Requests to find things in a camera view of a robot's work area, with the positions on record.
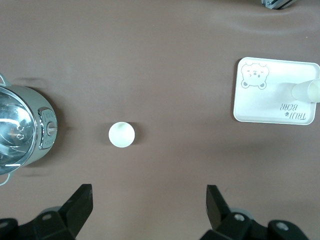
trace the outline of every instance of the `bear face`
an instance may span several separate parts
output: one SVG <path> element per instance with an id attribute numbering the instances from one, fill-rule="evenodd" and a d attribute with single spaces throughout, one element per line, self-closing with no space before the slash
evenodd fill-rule
<path id="1" fill-rule="evenodd" d="M 258 87 L 263 90 L 267 87 L 267 77 L 269 75 L 269 68 L 261 66 L 259 63 L 245 64 L 241 68 L 243 81 L 241 86 L 247 89 L 250 86 Z"/>

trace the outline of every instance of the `electric cooking pot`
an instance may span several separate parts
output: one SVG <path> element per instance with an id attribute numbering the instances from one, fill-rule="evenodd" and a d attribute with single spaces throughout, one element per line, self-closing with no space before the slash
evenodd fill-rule
<path id="1" fill-rule="evenodd" d="M 4 185 L 15 170 L 42 158 L 58 130 L 55 111 L 38 92 L 11 85 L 0 73 L 0 175 Z"/>

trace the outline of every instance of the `table surface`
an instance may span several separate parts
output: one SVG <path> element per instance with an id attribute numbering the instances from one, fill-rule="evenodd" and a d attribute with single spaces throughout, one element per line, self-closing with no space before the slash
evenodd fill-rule
<path id="1" fill-rule="evenodd" d="M 41 92 L 58 136 L 0 187 L 1 218 L 20 224 L 93 186 L 78 240 L 199 239 L 206 187 L 230 207 L 320 239 L 320 114 L 312 124 L 238 122 L 244 57 L 320 64 L 320 2 L 0 0 L 0 72 Z M 136 139 L 113 146 L 110 126 Z"/>

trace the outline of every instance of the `white cup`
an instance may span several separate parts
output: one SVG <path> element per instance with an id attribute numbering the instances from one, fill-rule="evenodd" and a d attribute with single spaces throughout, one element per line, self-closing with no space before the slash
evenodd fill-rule
<path id="1" fill-rule="evenodd" d="M 292 96 L 303 102 L 320 103 L 320 78 L 296 84 Z"/>
<path id="2" fill-rule="evenodd" d="M 126 148 L 135 140 L 135 130 L 127 122 L 117 122 L 110 127 L 110 142 L 118 148 Z"/>

